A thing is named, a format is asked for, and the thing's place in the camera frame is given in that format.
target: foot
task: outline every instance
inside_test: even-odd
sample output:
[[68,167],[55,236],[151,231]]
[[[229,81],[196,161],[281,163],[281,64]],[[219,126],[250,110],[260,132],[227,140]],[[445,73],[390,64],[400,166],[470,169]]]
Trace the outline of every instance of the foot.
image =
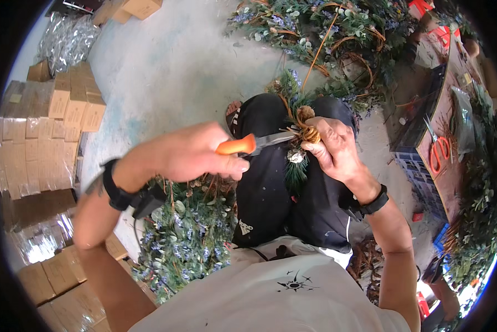
[[240,101],[235,100],[231,102],[226,109],[226,124],[228,125],[228,129],[230,129],[230,133],[232,133],[234,137],[238,131],[237,121],[239,119],[241,105],[242,103]]

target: pine cone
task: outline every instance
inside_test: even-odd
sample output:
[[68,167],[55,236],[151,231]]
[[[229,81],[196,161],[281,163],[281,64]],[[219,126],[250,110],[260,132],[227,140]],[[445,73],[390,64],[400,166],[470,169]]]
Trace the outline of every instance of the pine cone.
[[301,106],[296,110],[296,117],[300,122],[305,122],[307,119],[315,117],[315,111],[309,106]]

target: left hand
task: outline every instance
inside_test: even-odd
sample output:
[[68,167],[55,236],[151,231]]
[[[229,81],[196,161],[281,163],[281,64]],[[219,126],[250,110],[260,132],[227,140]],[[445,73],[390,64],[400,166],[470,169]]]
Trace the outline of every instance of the left hand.
[[215,153],[217,146],[229,139],[217,122],[157,136],[132,149],[116,164],[114,182],[127,192],[136,192],[156,175],[175,182],[190,181],[204,173],[240,180],[250,163],[237,156]]

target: black wristband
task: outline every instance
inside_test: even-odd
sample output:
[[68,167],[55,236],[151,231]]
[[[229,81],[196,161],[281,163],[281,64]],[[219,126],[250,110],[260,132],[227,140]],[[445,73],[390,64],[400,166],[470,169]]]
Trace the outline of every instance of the black wristband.
[[118,188],[112,178],[112,171],[114,165],[119,159],[112,159],[103,166],[103,186],[105,186],[106,193],[110,197],[110,206],[118,211],[125,211],[132,202],[135,194],[130,194],[125,190]]
[[384,184],[381,185],[381,191],[379,192],[378,197],[373,200],[370,204],[366,204],[361,206],[361,213],[365,215],[371,215],[372,213],[378,211],[389,201],[389,195],[387,195],[387,188]]

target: black pants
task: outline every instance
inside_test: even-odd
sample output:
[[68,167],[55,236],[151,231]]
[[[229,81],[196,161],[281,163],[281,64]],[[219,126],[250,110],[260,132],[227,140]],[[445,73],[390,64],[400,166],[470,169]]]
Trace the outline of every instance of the black pants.
[[[317,116],[339,119],[357,133],[351,110],[340,100],[322,97],[311,106]],[[278,96],[252,97],[241,106],[236,138],[278,133],[285,128],[286,118],[287,110]],[[237,187],[239,224],[232,242],[250,248],[289,234],[317,247],[350,252],[349,217],[339,201],[351,199],[351,191],[327,176],[308,153],[308,180],[294,203],[284,180],[287,144],[266,147],[258,156],[247,157],[251,167]]]

